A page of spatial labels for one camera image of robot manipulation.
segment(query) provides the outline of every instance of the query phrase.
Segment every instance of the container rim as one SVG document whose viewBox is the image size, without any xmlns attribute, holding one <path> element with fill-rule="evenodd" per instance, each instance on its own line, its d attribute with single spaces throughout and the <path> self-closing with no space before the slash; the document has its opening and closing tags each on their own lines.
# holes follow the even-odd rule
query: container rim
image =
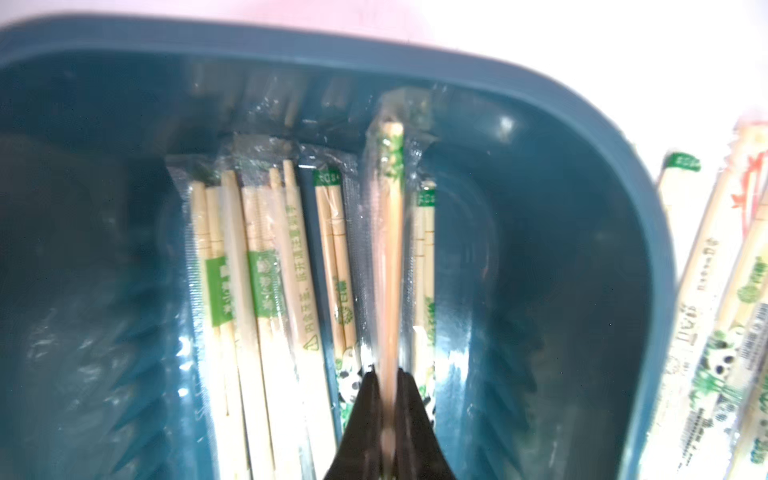
<svg viewBox="0 0 768 480">
<path fill-rule="evenodd" d="M 651 322 L 618 480 L 637 477 L 672 329 L 676 287 L 667 222 L 648 173 L 621 133 L 565 86 L 528 69 L 413 45 L 254 25 L 104 15 L 33 19 L 0 30 L 0 68 L 68 51 L 207 55 L 430 79 L 529 103 L 604 158 L 637 212 L 650 268 Z"/>
</svg>

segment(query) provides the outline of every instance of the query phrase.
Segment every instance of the bundle of chopsticks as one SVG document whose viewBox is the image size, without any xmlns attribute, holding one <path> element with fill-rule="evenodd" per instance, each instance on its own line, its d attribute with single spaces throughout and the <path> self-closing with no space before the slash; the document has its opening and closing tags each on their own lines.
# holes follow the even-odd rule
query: bundle of chopsticks
<svg viewBox="0 0 768 480">
<path fill-rule="evenodd" d="M 380 125 L 382 163 L 371 199 L 376 368 L 385 403 L 382 449 L 390 464 L 406 216 L 403 134 L 399 122 Z M 219 181 L 190 184 L 218 473 L 237 480 L 322 478 L 333 461 L 336 432 L 296 165 L 289 159 L 235 164 L 219 172 Z M 317 278 L 326 284 L 344 429 L 364 373 L 348 220 L 338 166 L 314 168 L 323 256 Z M 424 180 L 416 197 L 414 296 L 407 307 L 414 312 L 414 377 L 434 425 L 435 183 Z"/>
<path fill-rule="evenodd" d="M 200 276 L 217 275 L 208 259 L 226 256 L 234 320 L 215 326 L 208 282 L 207 361 L 224 374 L 208 379 L 220 477 L 322 478 L 336 436 L 293 162 L 268 178 L 240 187 L 226 170 L 220 187 L 191 188 Z"/>
<path fill-rule="evenodd" d="M 643 480 L 768 475 L 768 124 L 742 122 L 736 137 L 680 280 Z M 691 230 L 702 170 L 687 153 L 667 159 L 659 193 L 675 235 Z"/>
<path fill-rule="evenodd" d="M 362 371 L 357 346 L 352 275 L 346 240 L 346 218 L 341 191 L 341 174 L 327 168 L 314 174 L 323 267 L 333 334 L 333 357 L 339 388 L 342 428 L 357 396 Z"/>
</svg>

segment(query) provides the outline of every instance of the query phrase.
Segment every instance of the panda print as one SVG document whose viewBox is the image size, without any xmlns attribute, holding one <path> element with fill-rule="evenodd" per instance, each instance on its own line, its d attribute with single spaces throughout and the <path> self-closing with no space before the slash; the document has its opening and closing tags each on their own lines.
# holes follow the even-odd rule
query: panda print
<svg viewBox="0 0 768 480">
<path fill-rule="evenodd" d="M 690 394 L 692 408 L 695 409 L 702 398 L 722 392 L 738 357 L 743 334 L 744 328 L 739 326 L 727 332 L 718 330 L 712 335 L 694 377 Z"/>
<path fill-rule="evenodd" d="M 357 393 L 362 384 L 362 368 L 357 362 L 355 351 L 348 348 L 344 352 L 340 368 L 336 370 L 336 382 L 339 385 L 339 405 L 341 407 L 341 426 L 346 429 L 352 407 L 357 400 Z"/>
<path fill-rule="evenodd" d="M 427 370 L 427 382 L 423 389 L 419 389 L 422 394 L 422 401 L 424 402 L 424 410 L 427 412 L 427 418 L 432 429 L 435 428 L 435 367 L 432 366 Z"/>
</svg>

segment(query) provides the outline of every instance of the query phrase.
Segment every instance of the dark teal plastic container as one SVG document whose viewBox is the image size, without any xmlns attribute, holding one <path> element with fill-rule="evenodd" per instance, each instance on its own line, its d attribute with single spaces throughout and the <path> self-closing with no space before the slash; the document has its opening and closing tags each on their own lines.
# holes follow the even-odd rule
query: dark teal plastic container
<svg viewBox="0 0 768 480">
<path fill-rule="evenodd" d="M 223 82 L 200 90 L 194 59 Z M 293 133 L 353 153 L 378 93 L 448 85 L 423 166 L 456 475 L 635 478 L 674 272 L 654 186 L 592 106 L 452 53 L 96 17 L 0 32 L 0 477 L 212 478 L 163 157 L 215 152 L 245 72 L 285 67 L 348 79 L 344 128 L 313 123 L 310 94 Z"/>
</svg>

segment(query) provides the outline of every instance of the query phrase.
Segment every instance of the plastic wrapper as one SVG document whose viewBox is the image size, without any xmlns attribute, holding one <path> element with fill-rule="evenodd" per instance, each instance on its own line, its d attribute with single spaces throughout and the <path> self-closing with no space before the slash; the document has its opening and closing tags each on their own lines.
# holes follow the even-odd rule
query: plastic wrapper
<svg viewBox="0 0 768 480">
<path fill-rule="evenodd" d="M 248 75 L 235 128 L 286 134 L 300 121 L 310 75 L 298 68 L 253 69 Z"/>
<path fill-rule="evenodd" d="M 412 161 L 420 158 L 422 132 L 432 123 L 429 100 L 429 92 L 419 89 L 403 88 L 385 93 L 379 102 L 376 119 L 368 129 L 363 158 L 364 204 L 370 208 L 368 227 L 378 344 L 376 371 L 383 407 L 385 478 L 391 472 L 394 459 L 396 378 L 402 362 L 401 330 L 406 324 L 402 314 L 403 297 L 404 292 L 408 295 L 412 289 L 412 282 L 405 280 L 412 274 L 404 275 L 404 270 L 410 270 L 412 264 L 409 247 L 404 247 L 404 241 L 409 238 L 406 221 L 410 223 L 410 210 L 415 206 Z M 410 349 L 406 347 L 404 350 L 409 352 Z"/>
<path fill-rule="evenodd" d="M 736 439 L 728 480 L 764 480 L 768 476 L 768 356 L 763 352 L 760 374 L 745 398 L 743 421 Z"/>
<path fill-rule="evenodd" d="M 685 269 L 690 255 L 690 243 L 693 241 L 688 235 L 691 215 L 690 192 L 695 190 L 700 182 L 701 162 L 697 158 L 679 151 L 667 155 L 658 191 L 674 245 L 678 278 Z"/>
<path fill-rule="evenodd" d="M 738 252 L 752 223 L 768 175 L 763 153 L 768 130 L 740 124 L 726 168 L 718 177 L 688 268 L 680 282 L 674 333 L 661 378 L 641 478 L 669 478 L 680 466 L 680 445 L 693 385 L 707 337 L 715 327 Z"/>
<path fill-rule="evenodd" d="M 237 134 L 233 156 L 243 185 L 275 461 L 298 465 L 298 447 L 305 478 L 322 478 L 336 436 L 292 145 Z"/>
<path fill-rule="evenodd" d="M 411 371 L 432 427 L 435 426 L 435 199 L 433 180 L 421 180 L 412 210 Z"/>
<path fill-rule="evenodd" d="M 364 254 L 357 157 L 316 145 L 300 146 L 300 166 L 311 172 L 313 194 L 307 195 L 317 212 L 314 260 L 323 272 L 322 306 L 330 326 L 333 364 L 338 389 L 339 417 L 344 430 L 357 398 L 362 375 L 373 364 L 369 325 L 370 295 L 366 288 L 371 268 Z"/>
<path fill-rule="evenodd" d="M 767 260 L 768 195 L 764 194 L 694 376 L 680 440 L 685 445 L 679 467 L 683 478 L 725 473 L 735 413 L 758 373 L 768 333 L 768 311 L 761 303 L 768 285 Z"/>
<path fill-rule="evenodd" d="M 250 289 L 235 291 L 224 242 L 224 168 L 199 155 L 168 157 L 167 165 L 189 221 L 187 277 L 214 470 L 222 479 L 249 478 L 253 465 L 253 474 L 272 478 L 258 336 L 244 308 L 236 310 L 237 300 L 242 303 L 243 291 L 250 295 Z"/>
</svg>

